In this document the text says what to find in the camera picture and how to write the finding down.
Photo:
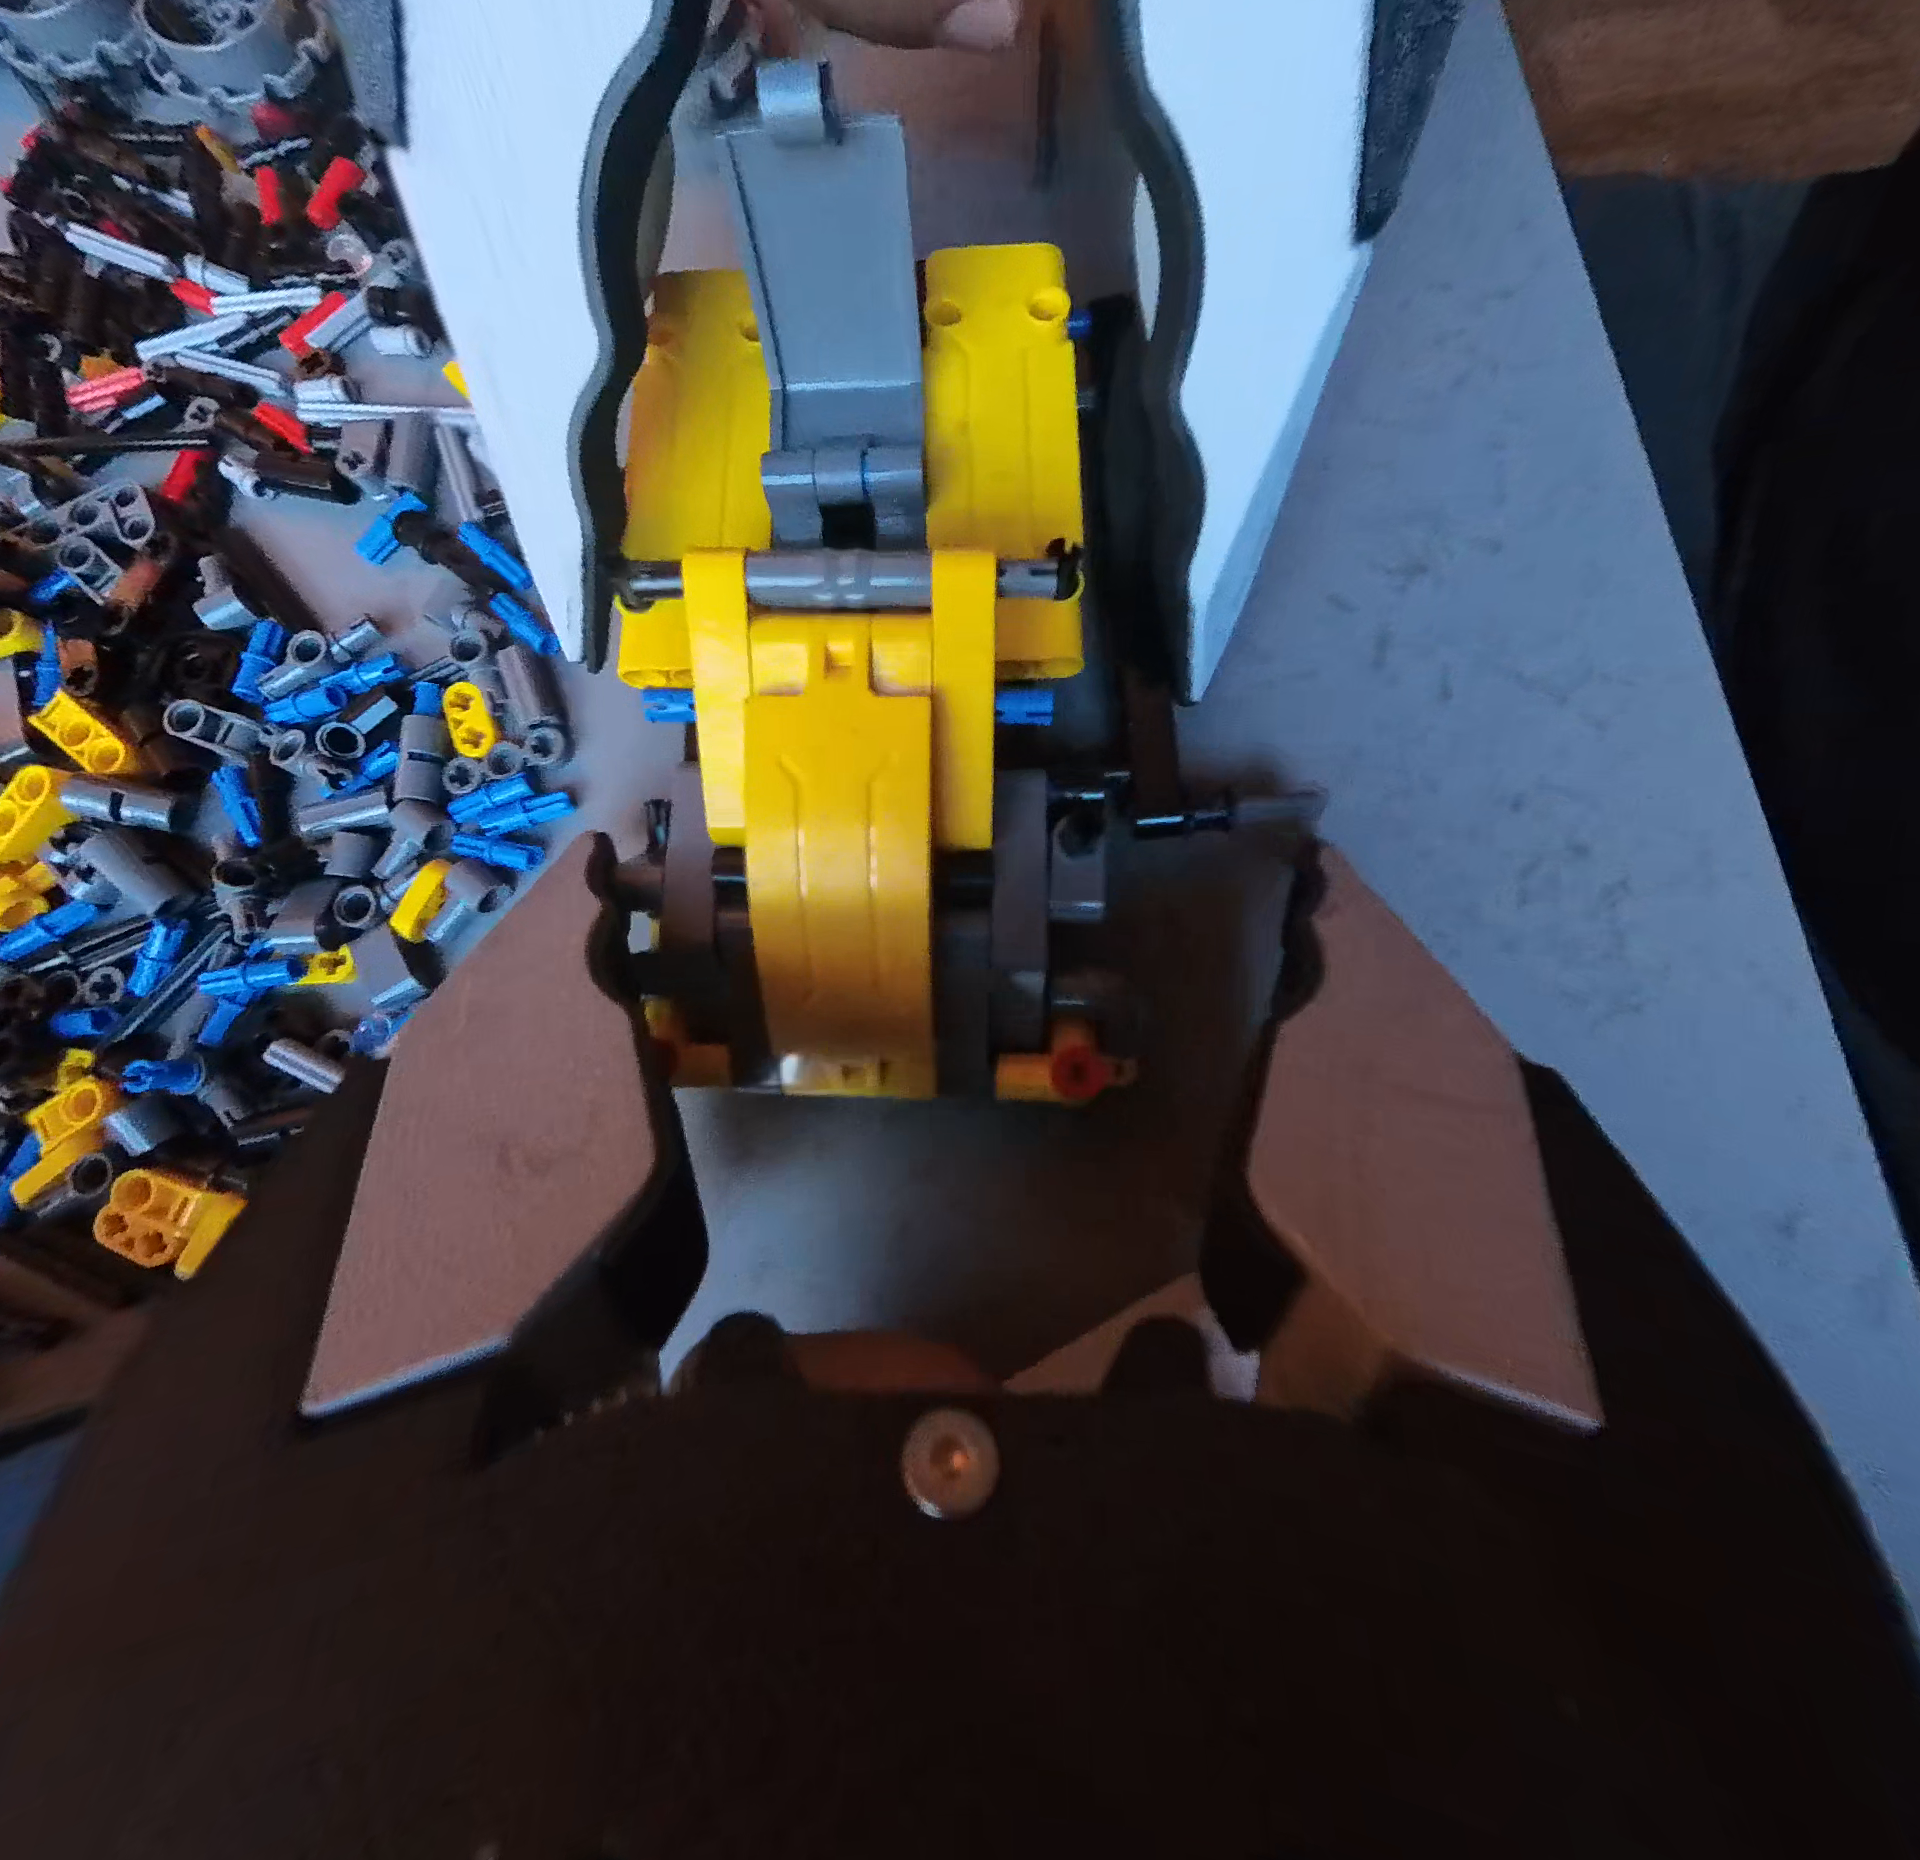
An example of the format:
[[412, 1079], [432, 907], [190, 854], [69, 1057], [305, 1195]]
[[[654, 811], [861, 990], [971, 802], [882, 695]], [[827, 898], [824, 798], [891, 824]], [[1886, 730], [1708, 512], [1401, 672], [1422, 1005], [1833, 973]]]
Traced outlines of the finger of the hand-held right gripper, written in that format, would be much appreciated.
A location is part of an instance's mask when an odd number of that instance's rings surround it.
[[1139, 306], [1174, 698], [1207, 693], [1337, 351], [1374, 0], [1059, 0], [1069, 163]]
[[395, 0], [395, 185], [564, 654], [599, 670], [641, 224], [709, 0]]

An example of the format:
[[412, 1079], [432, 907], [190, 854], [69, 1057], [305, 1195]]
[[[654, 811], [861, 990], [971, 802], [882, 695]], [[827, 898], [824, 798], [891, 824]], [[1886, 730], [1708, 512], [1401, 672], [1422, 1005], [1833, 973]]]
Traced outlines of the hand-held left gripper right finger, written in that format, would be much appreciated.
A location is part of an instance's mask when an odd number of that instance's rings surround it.
[[1604, 1424], [1522, 1064], [1332, 846], [1288, 901], [1201, 1291], [1260, 1406], [1420, 1382]]

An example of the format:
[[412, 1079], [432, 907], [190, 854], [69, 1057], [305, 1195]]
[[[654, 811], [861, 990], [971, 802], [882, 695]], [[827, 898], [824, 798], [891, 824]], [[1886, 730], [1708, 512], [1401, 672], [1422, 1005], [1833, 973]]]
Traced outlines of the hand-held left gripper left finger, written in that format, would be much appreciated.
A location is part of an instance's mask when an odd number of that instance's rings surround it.
[[613, 842], [581, 834], [395, 1038], [301, 1413], [503, 1358], [507, 1420], [659, 1382], [708, 1271]]

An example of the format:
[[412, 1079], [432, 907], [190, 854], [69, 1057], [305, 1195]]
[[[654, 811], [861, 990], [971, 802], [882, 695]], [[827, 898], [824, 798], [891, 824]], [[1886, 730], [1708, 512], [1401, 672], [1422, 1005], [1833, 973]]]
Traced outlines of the yellow toy vehicle model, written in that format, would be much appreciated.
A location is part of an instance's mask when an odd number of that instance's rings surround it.
[[[613, 660], [683, 731], [649, 808], [646, 1023], [676, 1083], [1083, 1105], [1133, 835], [1087, 557], [1085, 311], [1048, 244], [917, 261], [906, 144], [824, 61], [698, 112], [743, 267], [657, 277], [626, 401]], [[1309, 835], [1313, 792], [1189, 792]]]

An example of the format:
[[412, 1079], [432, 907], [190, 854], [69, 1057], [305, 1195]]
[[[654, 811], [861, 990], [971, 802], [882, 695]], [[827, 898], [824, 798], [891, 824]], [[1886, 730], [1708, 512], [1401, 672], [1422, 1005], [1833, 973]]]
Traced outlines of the grey desk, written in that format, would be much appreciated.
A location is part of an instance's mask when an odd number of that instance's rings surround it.
[[1253, 583], [1204, 695], [1228, 738], [1332, 778], [1332, 844], [1509, 1043], [1570, 1061], [1851, 1490], [1915, 1606], [1915, 1275], [1653, 488], [1597, 365], [1519, 418], [1542, 479], [1492, 504], [1492, 402], [1441, 393], [1476, 76], [1494, 171], [1519, 64], [1467, 0], [1438, 153], [1369, 246]]

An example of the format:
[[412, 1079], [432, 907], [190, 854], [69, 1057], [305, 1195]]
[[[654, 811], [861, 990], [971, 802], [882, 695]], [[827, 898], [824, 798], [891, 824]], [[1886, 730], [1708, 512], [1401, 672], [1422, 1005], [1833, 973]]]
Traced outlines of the pile of small building pieces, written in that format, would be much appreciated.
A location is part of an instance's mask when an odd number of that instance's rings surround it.
[[5, 154], [5, 1280], [190, 1279], [572, 817], [558, 637], [331, 94]]

